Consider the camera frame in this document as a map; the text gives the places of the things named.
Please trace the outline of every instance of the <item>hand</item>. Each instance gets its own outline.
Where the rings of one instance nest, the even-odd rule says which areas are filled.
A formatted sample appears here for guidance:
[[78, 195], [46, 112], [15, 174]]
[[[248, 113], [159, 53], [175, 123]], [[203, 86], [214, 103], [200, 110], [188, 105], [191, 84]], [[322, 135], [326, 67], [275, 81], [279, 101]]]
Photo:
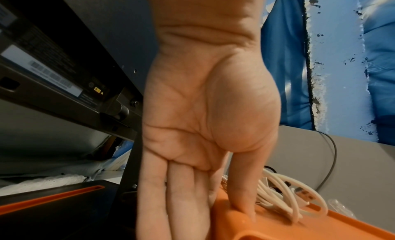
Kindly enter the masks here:
[[279, 94], [260, 54], [264, 0], [174, 2], [151, 0], [160, 52], [144, 94], [140, 240], [208, 237], [228, 152], [229, 199], [254, 218], [257, 181], [277, 140]]

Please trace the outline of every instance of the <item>blue tarp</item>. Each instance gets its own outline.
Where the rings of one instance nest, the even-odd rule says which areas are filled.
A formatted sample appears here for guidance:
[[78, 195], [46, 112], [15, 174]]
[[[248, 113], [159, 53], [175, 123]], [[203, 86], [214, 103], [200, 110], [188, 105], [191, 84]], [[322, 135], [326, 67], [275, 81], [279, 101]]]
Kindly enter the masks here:
[[364, 39], [379, 142], [395, 145], [395, 0], [361, 0]]
[[311, 129], [303, 10], [303, 0], [277, 0], [261, 30], [261, 51], [280, 92], [280, 123]]

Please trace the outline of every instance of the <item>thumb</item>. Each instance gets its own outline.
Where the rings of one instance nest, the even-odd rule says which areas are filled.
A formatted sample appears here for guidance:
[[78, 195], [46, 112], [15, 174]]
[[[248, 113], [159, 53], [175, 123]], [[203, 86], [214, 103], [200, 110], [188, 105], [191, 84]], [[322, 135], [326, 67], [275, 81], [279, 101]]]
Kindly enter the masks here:
[[253, 221], [258, 180], [262, 177], [262, 169], [276, 145], [277, 135], [276, 131], [274, 135], [267, 137], [270, 140], [256, 150], [234, 153], [230, 162], [227, 184], [229, 201]]

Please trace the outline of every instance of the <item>screw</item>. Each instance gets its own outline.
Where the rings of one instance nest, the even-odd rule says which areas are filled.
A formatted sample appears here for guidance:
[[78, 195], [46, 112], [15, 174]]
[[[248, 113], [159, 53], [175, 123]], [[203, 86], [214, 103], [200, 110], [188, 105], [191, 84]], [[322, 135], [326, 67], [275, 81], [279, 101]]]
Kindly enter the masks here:
[[140, 103], [139, 103], [138, 101], [131, 101], [130, 104], [131, 104], [133, 107], [137, 107]]

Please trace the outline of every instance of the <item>orange plastic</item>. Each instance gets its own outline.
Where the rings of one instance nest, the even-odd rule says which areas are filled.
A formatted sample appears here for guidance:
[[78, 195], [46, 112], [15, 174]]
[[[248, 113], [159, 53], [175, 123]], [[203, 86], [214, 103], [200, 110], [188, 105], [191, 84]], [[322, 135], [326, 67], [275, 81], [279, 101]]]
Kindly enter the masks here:
[[23, 210], [23, 209], [30, 208], [30, 207], [37, 206], [37, 205], [42, 205], [45, 203], [49, 203], [49, 202], [64, 199], [64, 198], [69, 198], [69, 197], [87, 193], [87, 192], [97, 191], [97, 190], [100, 190], [103, 188], [105, 188], [105, 187], [102, 185], [95, 185], [95, 186], [82, 188], [82, 189], [78, 189], [78, 190], [73, 190], [73, 191], [69, 191], [69, 192], [62, 192], [62, 193], [58, 193], [58, 194], [54, 194], [54, 195], [50, 195], [50, 196], [41, 197], [41, 198], [35, 198], [35, 199], [30, 199], [30, 200], [26, 200], [26, 201], [22, 201], [22, 202], [3, 205], [3, 206], [0, 206], [0, 215], [4, 215], [4, 214], [10, 213], [10, 212], [17, 211], [17, 210]]
[[[311, 205], [308, 210], [319, 210]], [[395, 235], [358, 220], [329, 211], [326, 217], [305, 216], [297, 224], [256, 205], [256, 222], [230, 207], [220, 189], [214, 203], [212, 233], [215, 240], [395, 240]]]

